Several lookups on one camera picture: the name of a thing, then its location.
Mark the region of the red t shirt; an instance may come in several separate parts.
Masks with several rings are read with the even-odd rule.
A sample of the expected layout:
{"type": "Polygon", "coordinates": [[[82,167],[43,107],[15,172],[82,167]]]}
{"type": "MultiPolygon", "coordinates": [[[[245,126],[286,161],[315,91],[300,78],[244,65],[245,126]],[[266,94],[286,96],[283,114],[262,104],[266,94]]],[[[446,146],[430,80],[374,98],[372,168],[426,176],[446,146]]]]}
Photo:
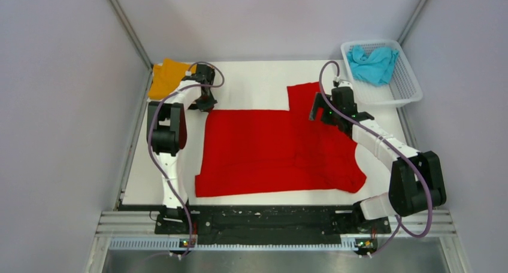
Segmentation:
{"type": "Polygon", "coordinates": [[[337,128],[309,120],[317,83],[287,88],[287,110],[214,110],[205,123],[199,198],[329,190],[356,193],[367,178],[357,144],[337,128]]]}

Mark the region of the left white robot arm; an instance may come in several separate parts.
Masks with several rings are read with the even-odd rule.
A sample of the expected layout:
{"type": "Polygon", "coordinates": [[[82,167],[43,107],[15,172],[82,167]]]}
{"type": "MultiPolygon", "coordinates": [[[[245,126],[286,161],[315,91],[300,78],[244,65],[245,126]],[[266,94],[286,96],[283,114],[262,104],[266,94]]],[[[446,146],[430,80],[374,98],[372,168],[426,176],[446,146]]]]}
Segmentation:
{"type": "Polygon", "coordinates": [[[217,100],[211,89],[216,68],[199,62],[192,65],[165,59],[153,66],[148,92],[146,140],[156,167],[162,174],[162,216],[178,233],[187,232],[192,217],[185,212],[188,194],[183,185],[183,149],[188,131],[185,114],[190,110],[209,113],[217,100]]]}

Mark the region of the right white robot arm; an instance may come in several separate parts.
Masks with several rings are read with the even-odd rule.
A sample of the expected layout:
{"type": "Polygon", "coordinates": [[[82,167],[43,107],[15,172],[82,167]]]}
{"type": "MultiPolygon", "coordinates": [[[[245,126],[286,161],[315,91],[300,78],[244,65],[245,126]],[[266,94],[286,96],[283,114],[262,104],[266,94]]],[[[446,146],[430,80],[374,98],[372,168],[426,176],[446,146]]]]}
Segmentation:
{"type": "Polygon", "coordinates": [[[336,127],[366,148],[389,170],[389,189],[354,204],[351,224],[358,232],[368,232],[376,219],[398,215],[407,217],[441,206],[447,200],[440,159],[433,151],[421,152],[399,141],[376,122],[358,111],[353,89],[336,87],[330,95],[315,95],[309,119],[336,127]]]}

